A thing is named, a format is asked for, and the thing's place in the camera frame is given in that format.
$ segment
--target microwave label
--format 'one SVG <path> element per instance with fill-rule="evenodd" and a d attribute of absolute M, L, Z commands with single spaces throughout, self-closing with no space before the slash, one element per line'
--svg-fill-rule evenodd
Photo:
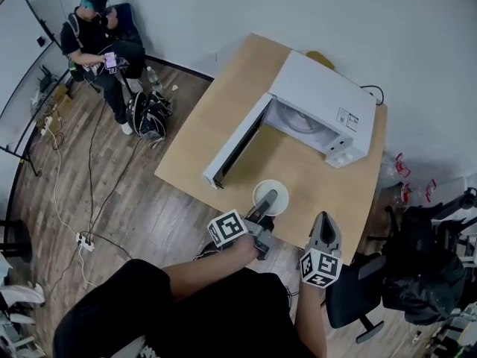
<path fill-rule="evenodd" d="M 336 120 L 353 131 L 358 130 L 359 118 L 345 110 L 343 107 L 340 107 Z"/>

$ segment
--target white plate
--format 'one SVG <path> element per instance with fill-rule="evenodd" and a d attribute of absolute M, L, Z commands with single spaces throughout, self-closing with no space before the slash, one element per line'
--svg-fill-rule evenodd
<path fill-rule="evenodd" d="M 288 196 L 288 190 L 286 189 L 283 184 L 281 184 L 278 180 L 264 180 L 260 182 L 257 187 L 255 187 L 252 195 L 253 205 L 256 205 L 259 201 L 263 199 L 268 192 L 274 189 L 277 191 L 277 199 L 272 204 L 272 206 L 266 212 L 267 216 L 277 216 L 286 210 L 288 207 L 288 202 L 290 198 Z"/>

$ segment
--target marker cube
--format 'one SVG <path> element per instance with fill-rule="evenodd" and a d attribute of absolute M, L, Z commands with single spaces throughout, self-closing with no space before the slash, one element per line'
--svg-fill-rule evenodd
<path fill-rule="evenodd" d="M 248 233 L 247 226 L 242 221 L 237 210 L 231 210 L 213 219 L 209 225 L 210 236 L 217 247 Z"/>
<path fill-rule="evenodd" d="M 339 278 L 342 265 L 340 258 L 311 248 L 300 259 L 301 280 L 319 288 L 326 288 Z"/>

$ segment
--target seated man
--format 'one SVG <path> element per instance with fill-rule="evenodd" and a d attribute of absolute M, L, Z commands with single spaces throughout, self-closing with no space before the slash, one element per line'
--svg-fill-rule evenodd
<path fill-rule="evenodd" d="M 88 82 L 94 82 L 104 88 L 104 97 L 113 109 L 116 121 L 123 132 L 129 135 L 133 130 L 127 124 L 121 83 L 114 74 L 104 69 L 104 65 L 100 65 L 96 73 L 88 66 L 104 63 L 104 53 L 112 51 L 117 57 L 128 61 L 126 78 L 139 78 L 145 65 L 145 50 L 137 43 L 113 40 L 106 35 L 106 30 L 112 30 L 118 25 L 116 10 L 112 9 L 105 14 L 107 2 L 108 0 L 81 0 L 80 6 L 76 7 L 74 12 L 78 21 L 78 38 L 72 26 L 65 22 L 60 35 L 61 48 L 63 54 L 74 63 L 86 66 L 82 72 Z M 131 89 L 137 91 L 138 87 L 131 86 Z"/>
<path fill-rule="evenodd" d="M 258 256 L 251 235 L 201 256 L 125 263 L 65 315 L 54 357 L 326 357 L 318 288 L 301 283 L 293 325 L 278 276 L 245 268 Z"/>

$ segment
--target white shoe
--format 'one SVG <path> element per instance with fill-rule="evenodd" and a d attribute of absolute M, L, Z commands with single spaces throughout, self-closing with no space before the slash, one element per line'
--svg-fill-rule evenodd
<path fill-rule="evenodd" d="M 144 89 L 142 88 L 141 82 L 139 80 L 131 80 L 129 78 L 126 78 L 127 84 L 133 90 L 133 92 L 144 92 Z"/>
<path fill-rule="evenodd" d="M 133 129 L 129 124 L 126 122 L 123 125 L 121 125 L 122 132 L 125 133 L 126 135 L 131 135 L 133 133 Z"/>

